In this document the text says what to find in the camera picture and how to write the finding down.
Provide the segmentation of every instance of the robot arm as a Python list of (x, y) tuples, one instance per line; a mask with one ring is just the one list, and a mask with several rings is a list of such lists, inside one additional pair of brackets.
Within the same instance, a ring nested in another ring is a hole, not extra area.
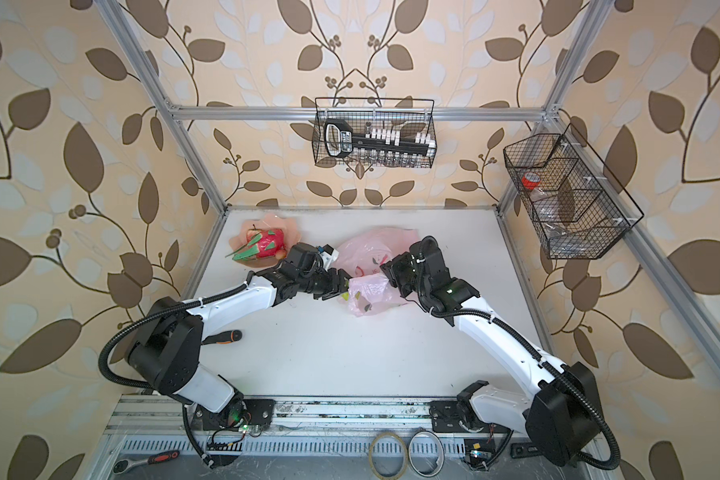
[[(196, 402), (221, 417), (239, 412), (242, 394), (200, 364), (202, 339), (298, 292), (312, 293), (322, 300), (345, 293), (349, 275), (330, 268), (337, 256), (330, 246), (297, 244), (277, 266), (249, 272), (246, 282), (235, 289), (207, 299), (188, 300), (184, 309), (170, 298), (161, 299), (144, 320), (132, 325), (137, 328), (136, 338), (126, 360), (151, 388), (164, 395), (184, 403)], [(403, 298), (416, 292), (424, 312), (445, 319), (480, 343), (524, 392), (502, 391), (487, 382), (465, 389), (458, 400), (468, 428), (479, 421), (527, 433), (544, 456), (558, 466), (576, 455), (599, 468), (618, 465), (615, 440), (609, 440), (609, 462), (587, 459), (580, 453), (598, 431), (604, 431), (606, 439), (610, 434), (590, 370), (580, 363), (566, 366), (509, 327), (475, 288), (451, 277), (434, 238), (428, 236), (411, 245), (410, 252), (383, 264), (382, 271)], [(105, 368), (106, 360), (124, 333), (105, 346), (99, 360), (105, 378), (116, 382), (121, 377)], [(136, 386), (139, 382), (121, 383)]]

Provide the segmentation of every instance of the black handle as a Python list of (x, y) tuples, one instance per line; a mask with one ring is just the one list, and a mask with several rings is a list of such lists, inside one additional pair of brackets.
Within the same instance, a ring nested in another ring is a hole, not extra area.
[(146, 460), (147, 465), (152, 465), (154, 463), (163, 463), (168, 462), (169, 460), (173, 460), (174, 458), (177, 458), (179, 456), (178, 450), (166, 450), (164, 452), (156, 453), (153, 456), (150, 456)]

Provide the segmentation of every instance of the vent grille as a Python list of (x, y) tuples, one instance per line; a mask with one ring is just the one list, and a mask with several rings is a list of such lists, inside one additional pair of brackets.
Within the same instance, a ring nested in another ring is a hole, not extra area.
[[(216, 435), (216, 443), (233, 442), (239, 436)], [(198, 438), (201, 445), (205, 445), (207, 438)], [(458, 458), (464, 456), (464, 440), (462, 438), (441, 438), (445, 456)], [(246, 437), (240, 443), (212, 450), (218, 453), (231, 455), (245, 454), (247, 456), (359, 456), (368, 455), (373, 438), (358, 437)], [(194, 453), (189, 442), (183, 436), (129, 436), (123, 445), (121, 454), (151, 455), (164, 450), (181, 450)], [(374, 456), (400, 456), (402, 446), (393, 438), (382, 438), (374, 447)], [(437, 447), (429, 438), (416, 440), (411, 450), (412, 456), (435, 456)]]

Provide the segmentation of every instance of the hanging wire basket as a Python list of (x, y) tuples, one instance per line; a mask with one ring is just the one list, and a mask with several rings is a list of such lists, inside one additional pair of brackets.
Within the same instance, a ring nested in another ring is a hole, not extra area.
[(432, 168), (438, 150), (433, 110), (434, 100), (420, 98), (318, 97), (315, 164)]
[[(577, 145), (586, 141), (569, 125), (562, 134), (536, 134), (504, 148), (509, 176), (550, 259), (601, 258), (645, 216), (597, 152), (603, 173), (587, 167)], [(614, 202), (605, 182), (633, 212)]]

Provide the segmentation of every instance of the aluminum frame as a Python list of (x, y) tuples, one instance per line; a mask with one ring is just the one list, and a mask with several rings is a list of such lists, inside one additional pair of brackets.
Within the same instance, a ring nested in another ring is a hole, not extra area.
[[(314, 120), (314, 108), (301, 107), (182, 107), (169, 109), (176, 120)], [(417, 112), (421, 109), (410, 109)], [(438, 121), (539, 121), (542, 108), (435, 107)]]
[[(199, 178), (203, 188), (208, 192), (211, 204), (220, 212), (219, 219), (214, 225), (208, 244), (201, 253), (200, 260), (192, 273), (186, 292), (194, 292), (196, 283), (199, 282), (202, 272), (207, 264), (206, 250), (211, 251), (212, 245), (221, 231), (221, 226), (226, 221), (226, 204), (222, 201), (218, 189), (212, 177), (205, 168), (201, 156), (195, 149), (191, 137), (182, 127), (182, 120), (311, 120), (314, 118), (313, 108), (249, 108), (249, 107), (183, 107), (175, 106), (167, 99), (160, 81), (152, 70), (146, 56), (141, 50), (138, 41), (133, 36), (120, 7), (115, 0), (95, 0), (106, 24), (112, 30), (116, 40), (124, 49), (128, 60), (134, 66), (136, 75), (141, 78), (144, 88), (150, 99), (155, 104), (163, 122), (168, 126), (174, 139), (179, 143), (187, 156), (187, 161), (192, 165), (195, 174)], [(562, 104), (566, 92), (570, 88), (576, 72), (580, 68), (586, 53), (605, 23), (607, 15), (612, 11), (614, 0), (591, 0), (590, 6), (585, 12), (580, 30), (571, 45), (566, 59), (561, 65), (557, 79), (544, 102), (542, 108), (436, 108), (434, 118), (439, 121), (533, 121), (537, 122), (532, 133), (538, 133), (542, 128), (562, 132), (564, 124), (557, 117), (557, 109)], [(591, 162), (589, 155), (580, 152), (582, 158)], [(540, 334), (542, 346), (552, 352), (551, 343), (548, 337), (546, 324), (542, 322), (544, 315), (538, 307), (538, 303), (530, 290), (530, 283), (525, 275), (524, 267), (511, 238), (504, 215), (510, 211), (512, 200), (515, 196), (514, 186), (505, 189), (504, 195), (499, 203), (498, 222), (510, 252), (520, 285), (528, 303), (531, 316)], [(633, 254), (637, 257), (643, 269), (650, 276), (653, 283), (662, 293), (662, 296), (669, 303), (672, 310), (681, 319), (691, 334), (692, 338), (704, 354), (711, 368), (720, 378), (720, 328), (710, 313), (701, 304), (699, 298), (690, 290), (680, 274), (674, 269), (666, 258), (666, 255), (659, 249), (652, 240), (642, 224), (638, 224), (627, 235), (624, 236)], [(153, 398), (144, 398), (147, 404)], [(611, 472), (592, 471), (594, 478), (610, 478)]]
[(205, 162), (202, 161), (200, 153), (195, 149), (190, 133), (184, 129), (181, 121), (175, 119), (170, 112), (168, 96), (163, 91), (160, 79), (152, 69), (149, 59), (147, 59), (133, 31), (130, 29), (120, 4), (116, 0), (96, 0), (96, 6), (104, 23), (110, 28), (112, 35), (123, 49), (128, 62), (134, 68), (136, 76), (141, 80), (146, 94), (150, 97), (164, 125), (179, 144), (179, 148), (184, 153), (184, 158), (190, 169), (197, 176), (200, 185), (208, 194), (210, 204), (219, 214), (223, 214), (226, 209), (224, 197), (216, 187), (216, 183), (206, 168)]

